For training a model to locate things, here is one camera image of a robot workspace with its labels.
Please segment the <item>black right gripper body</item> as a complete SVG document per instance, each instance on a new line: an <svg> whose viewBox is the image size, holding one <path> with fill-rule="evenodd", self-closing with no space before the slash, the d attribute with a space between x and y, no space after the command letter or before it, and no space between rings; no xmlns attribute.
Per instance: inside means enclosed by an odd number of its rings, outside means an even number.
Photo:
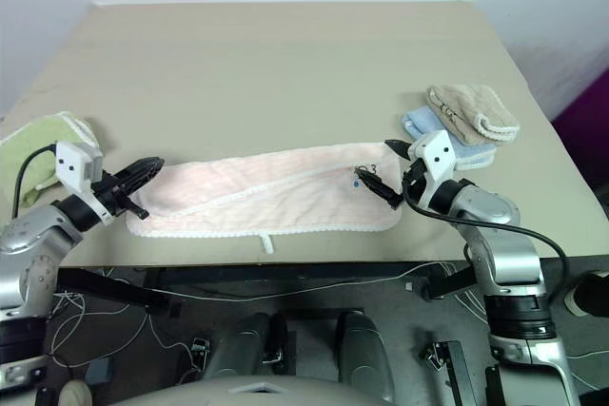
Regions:
<svg viewBox="0 0 609 406"><path fill-rule="evenodd" d="M427 167L423 159L417 159L403 173L403 200L412 209L427 209L428 203L424 201L423 194L427 183L424 177Z"/></svg>

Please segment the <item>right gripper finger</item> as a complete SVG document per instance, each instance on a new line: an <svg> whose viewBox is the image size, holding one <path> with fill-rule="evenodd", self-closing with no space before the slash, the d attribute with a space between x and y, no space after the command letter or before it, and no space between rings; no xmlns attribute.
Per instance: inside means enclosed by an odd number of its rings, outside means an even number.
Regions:
<svg viewBox="0 0 609 406"><path fill-rule="evenodd" d="M398 194L390 186L385 184L375 173L372 173L365 168L357 167L355 169L355 174L368 190L383 199L392 209L397 209L403 203L403 195Z"/></svg>
<svg viewBox="0 0 609 406"><path fill-rule="evenodd" d="M384 143L401 158L404 158L407 161L411 160L409 154L410 143L397 139L385 140Z"/></svg>

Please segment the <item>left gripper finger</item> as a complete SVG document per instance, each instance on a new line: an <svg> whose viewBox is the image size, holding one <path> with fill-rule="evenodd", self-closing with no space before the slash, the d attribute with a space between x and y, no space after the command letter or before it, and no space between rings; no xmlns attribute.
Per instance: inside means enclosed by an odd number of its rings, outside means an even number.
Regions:
<svg viewBox="0 0 609 406"><path fill-rule="evenodd" d="M118 172L118 185L122 190L138 190L153 180L164 164L160 157L139 159Z"/></svg>
<svg viewBox="0 0 609 406"><path fill-rule="evenodd" d="M116 193L114 197L115 201L118 203L118 206L123 212L130 212L140 220L144 220L149 216L149 213L144 208L136 204L128 195L124 193Z"/></svg>

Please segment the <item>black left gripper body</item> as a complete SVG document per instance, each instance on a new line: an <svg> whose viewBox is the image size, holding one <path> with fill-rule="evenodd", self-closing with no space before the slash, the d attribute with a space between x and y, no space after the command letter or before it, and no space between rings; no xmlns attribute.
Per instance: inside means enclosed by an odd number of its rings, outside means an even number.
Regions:
<svg viewBox="0 0 609 406"><path fill-rule="evenodd" d="M123 183L125 177L126 175L122 172L110 174L104 171L102 180L91 185L96 199L113 217L118 217L127 210L128 194Z"/></svg>

